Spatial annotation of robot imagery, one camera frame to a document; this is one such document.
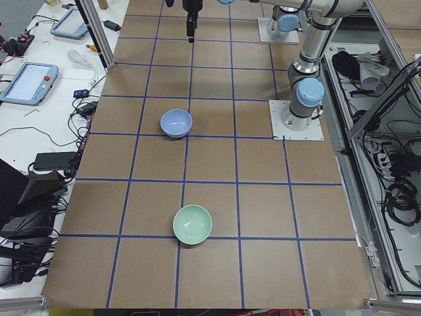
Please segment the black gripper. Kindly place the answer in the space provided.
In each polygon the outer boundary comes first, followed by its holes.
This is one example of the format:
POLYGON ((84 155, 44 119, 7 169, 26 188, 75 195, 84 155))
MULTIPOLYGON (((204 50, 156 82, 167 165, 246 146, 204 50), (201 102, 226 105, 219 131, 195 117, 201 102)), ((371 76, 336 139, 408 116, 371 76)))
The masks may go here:
POLYGON ((186 20, 186 34, 188 42, 195 41, 195 30, 197 29, 198 12, 203 8, 203 0, 182 0, 182 7, 188 13, 186 20))

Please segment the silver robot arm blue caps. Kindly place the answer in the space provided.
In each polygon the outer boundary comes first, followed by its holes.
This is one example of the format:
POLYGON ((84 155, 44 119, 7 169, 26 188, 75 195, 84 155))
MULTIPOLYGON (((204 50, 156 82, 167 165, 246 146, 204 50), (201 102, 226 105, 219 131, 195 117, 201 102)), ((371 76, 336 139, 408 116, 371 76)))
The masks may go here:
POLYGON ((316 78, 319 63, 335 34, 340 20, 361 8, 362 1, 265 1, 275 7, 311 11, 305 40, 299 56, 288 69, 292 98, 289 108, 281 114, 283 125, 294 131, 308 128, 314 110, 321 105, 324 86, 316 78))

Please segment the rear silver robot arm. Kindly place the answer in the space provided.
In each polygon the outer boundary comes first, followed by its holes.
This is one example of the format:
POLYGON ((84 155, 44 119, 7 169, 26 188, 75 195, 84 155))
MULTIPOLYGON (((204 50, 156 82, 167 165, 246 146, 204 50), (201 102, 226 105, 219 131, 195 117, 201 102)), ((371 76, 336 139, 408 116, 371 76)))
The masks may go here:
POLYGON ((278 39, 287 36, 299 27, 298 9, 292 7, 274 6, 272 18, 267 26, 271 38, 278 39))

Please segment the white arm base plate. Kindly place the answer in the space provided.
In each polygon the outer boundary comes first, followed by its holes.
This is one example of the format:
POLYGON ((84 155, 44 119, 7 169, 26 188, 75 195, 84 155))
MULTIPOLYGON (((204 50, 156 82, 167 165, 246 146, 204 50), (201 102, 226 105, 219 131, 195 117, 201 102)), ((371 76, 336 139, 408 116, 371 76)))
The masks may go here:
POLYGON ((294 117, 289 111, 290 101, 270 100, 269 112, 274 140, 323 141, 324 135, 317 111, 309 118, 294 117))

